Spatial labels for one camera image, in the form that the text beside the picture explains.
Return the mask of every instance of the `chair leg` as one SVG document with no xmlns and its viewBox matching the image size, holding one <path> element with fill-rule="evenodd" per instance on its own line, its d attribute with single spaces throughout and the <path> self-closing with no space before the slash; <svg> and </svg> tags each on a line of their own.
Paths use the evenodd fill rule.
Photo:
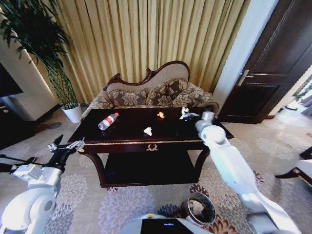
<svg viewBox="0 0 312 234">
<path fill-rule="evenodd" d="M 275 175 L 276 178 L 279 179 L 287 179 L 287 178 L 294 178 L 297 177 L 298 174 L 294 172 L 294 170 L 296 170 L 296 168 L 290 170 L 289 172 L 282 174 L 282 175 Z"/>
<path fill-rule="evenodd" d="M 300 156 L 303 159 L 312 159 L 312 146 L 308 148 L 307 150 L 303 151 Z"/>
</svg>

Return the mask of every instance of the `floral cushion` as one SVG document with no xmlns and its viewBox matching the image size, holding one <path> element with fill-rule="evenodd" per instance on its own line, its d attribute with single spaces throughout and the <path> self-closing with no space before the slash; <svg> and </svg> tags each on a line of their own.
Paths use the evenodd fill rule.
<svg viewBox="0 0 312 234">
<path fill-rule="evenodd" d="M 101 91 L 99 95 L 91 102 L 88 108 L 83 112 L 81 119 L 84 119 L 92 109 L 111 109 L 114 105 L 108 98 L 106 91 Z"/>
<path fill-rule="evenodd" d="M 182 91 L 172 102 L 173 107 L 194 107 L 197 101 L 185 91 Z"/>
<path fill-rule="evenodd" d="M 109 98 L 115 106 L 137 106 L 144 105 L 146 100 L 146 90 L 125 91 L 112 90 Z"/>
<path fill-rule="evenodd" d="M 170 107 L 173 98 L 169 95 L 164 95 L 159 91 L 151 90 L 146 98 L 146 104 L 151 106 Z"/>
<path fill-rule="evenodd" d="M 147 105 L 170 107 L 173 100 L 187 87 L 182 78 L 170 79 L 156 86 L 146 98 Z"/>
<path fill-rule="evenodd" d="M 193 85 L 192 83 L 188 83 L 187 93 L 198 102 L 197 106 L 199 107 L 207 106 L 209 102 L 213 100 L 211 94 L 204 92 L 201 88 Z"/>
</svg>

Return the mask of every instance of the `white pot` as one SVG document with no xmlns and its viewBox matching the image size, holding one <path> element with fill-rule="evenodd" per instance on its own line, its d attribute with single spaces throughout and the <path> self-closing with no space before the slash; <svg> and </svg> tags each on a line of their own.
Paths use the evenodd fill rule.
<svg viewBox="0 0 312 234">
<path fill-rule="evenodd" d="M 81 107 L 80 104 L 78 103 L 78 107 L 75 107 L 73 109 L 68 109 L 68 110 L 64 110 L 62 109 L 63 112 L 67 115 L 67 117 L 69 117 L 70 121 L 72 121 L 73 123 L 78 123 L 81 119 Z"/>
</svg>

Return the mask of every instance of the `television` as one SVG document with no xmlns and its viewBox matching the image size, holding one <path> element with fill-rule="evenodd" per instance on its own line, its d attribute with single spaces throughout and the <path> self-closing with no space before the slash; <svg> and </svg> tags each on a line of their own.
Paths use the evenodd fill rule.
<svg viewBox="0 0 312 234">
<path fill-rule="evenodd" d="M 20 94 L 23 90 L 16 84 L 4 66 L 0 63 L 0 98 Z"/>
</svg>

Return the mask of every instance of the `dark wooden table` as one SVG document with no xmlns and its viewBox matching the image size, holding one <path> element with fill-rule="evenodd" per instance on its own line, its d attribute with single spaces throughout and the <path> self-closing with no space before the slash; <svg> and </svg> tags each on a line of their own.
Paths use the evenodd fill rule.
<svg viewBox="0 0 312 234">
<path fill-rule="evenodd" d="M 191 108 L 201 116 L 205 109 Z M 162 111 L 165 118 L 157 113 Z M 108 115 L 119 113 L 116 122 L 105 131 L 98 123 Z M 96 166 L 101 187 L 197 183 L 209 148 L 198 137 L 195 123 L 180 120 L 181 108 L 101 109 L 91 110 L 68 140 L 85 137 L 79 151 Z M 218 121 L 228 139 L 234 136 Z M 143 132 L 152 128 L 152 136 Z M 187 150 L 202 150 L 195 167 Z M 99 153 L 109 153 L 104 167 Z"/>
</svg>

